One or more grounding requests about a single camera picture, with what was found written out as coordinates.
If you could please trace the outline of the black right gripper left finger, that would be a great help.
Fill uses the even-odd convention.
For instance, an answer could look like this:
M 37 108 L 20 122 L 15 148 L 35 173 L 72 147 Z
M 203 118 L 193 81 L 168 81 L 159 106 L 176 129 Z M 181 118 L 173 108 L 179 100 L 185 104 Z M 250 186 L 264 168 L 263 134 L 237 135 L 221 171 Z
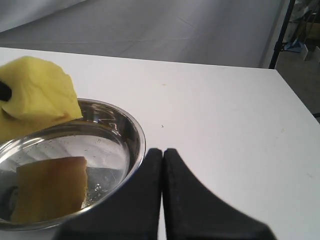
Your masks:
M 57 240 L 156 240 L 162 152 L 151 148 L 133 176 L 107 200 L 62 227 Z

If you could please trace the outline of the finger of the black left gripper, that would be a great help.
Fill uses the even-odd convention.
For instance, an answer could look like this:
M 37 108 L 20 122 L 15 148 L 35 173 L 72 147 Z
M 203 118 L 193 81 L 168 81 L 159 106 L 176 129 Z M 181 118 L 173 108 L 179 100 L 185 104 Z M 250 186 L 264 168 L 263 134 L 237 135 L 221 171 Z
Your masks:
M 4 82 L 0 81 L 0 100 L 4 102 L 8 102 L 11 99 L 11 97 L 12 97 L 11 88 Z

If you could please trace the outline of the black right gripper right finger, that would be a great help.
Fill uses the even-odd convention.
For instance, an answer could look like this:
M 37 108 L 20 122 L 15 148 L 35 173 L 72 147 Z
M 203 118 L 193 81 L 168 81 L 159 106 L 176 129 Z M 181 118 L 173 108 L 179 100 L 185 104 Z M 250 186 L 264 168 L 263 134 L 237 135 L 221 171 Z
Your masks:
M 162 201 L 169 240 L 274 240 L 264 223 L 240 212 L 208 190 L 178 151 L 162 160 Z

